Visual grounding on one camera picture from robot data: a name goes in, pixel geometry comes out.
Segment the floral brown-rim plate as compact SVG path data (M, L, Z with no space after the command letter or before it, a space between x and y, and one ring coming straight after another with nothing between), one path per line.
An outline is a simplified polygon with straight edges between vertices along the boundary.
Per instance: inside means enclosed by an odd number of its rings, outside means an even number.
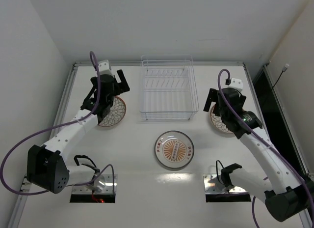
M211 107L210 112L209 112L209 122L211 123L213 129L217 133L221 134L223 137L229 137L229 138L234 137L235 136L234 133L228 130L226 125L222 122L221 117L216 116L213 113L214 107L215 105Z
M126 114L126 104L124 100L118 96L114 98L113 105L108 115L98 125L101 127L111 127L118 124Z

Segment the orange sunburst plate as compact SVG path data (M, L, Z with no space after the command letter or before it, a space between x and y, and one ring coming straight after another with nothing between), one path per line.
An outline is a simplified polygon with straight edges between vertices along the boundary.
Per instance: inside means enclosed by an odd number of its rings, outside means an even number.
M165 169L179 171L187 167L195 153L191 138L176 130L162 133L155 141L154 156Z

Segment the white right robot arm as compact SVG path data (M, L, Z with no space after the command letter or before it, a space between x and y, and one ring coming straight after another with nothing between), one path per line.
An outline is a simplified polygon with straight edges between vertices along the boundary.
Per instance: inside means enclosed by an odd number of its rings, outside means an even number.
M221 117L227 128L250 150L268 180L254 176L237 163L224 167L218 180L226 188L245 189L265 204L275 220L283 222L313 205L314 183L286 165L262 122L253 112L243 110L245 100L246 97L234 88L221 91L211 88L204 111L208 112L211 104L215 104L213 113Z

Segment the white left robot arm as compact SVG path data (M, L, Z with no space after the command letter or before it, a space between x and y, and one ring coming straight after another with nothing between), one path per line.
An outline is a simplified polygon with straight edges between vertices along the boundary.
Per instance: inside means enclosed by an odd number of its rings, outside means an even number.
M91 78L93 87L73 118L74 123L65 126L42 146L31 147L27 155L26 171L29 182L58 194L69 185L93 183L95 177L100 175L96 166L67 166L66 161L85 134L109 114L114 98L130 90L123 71L118 70L117 74L120 82L107 73L101 74L99 78Z

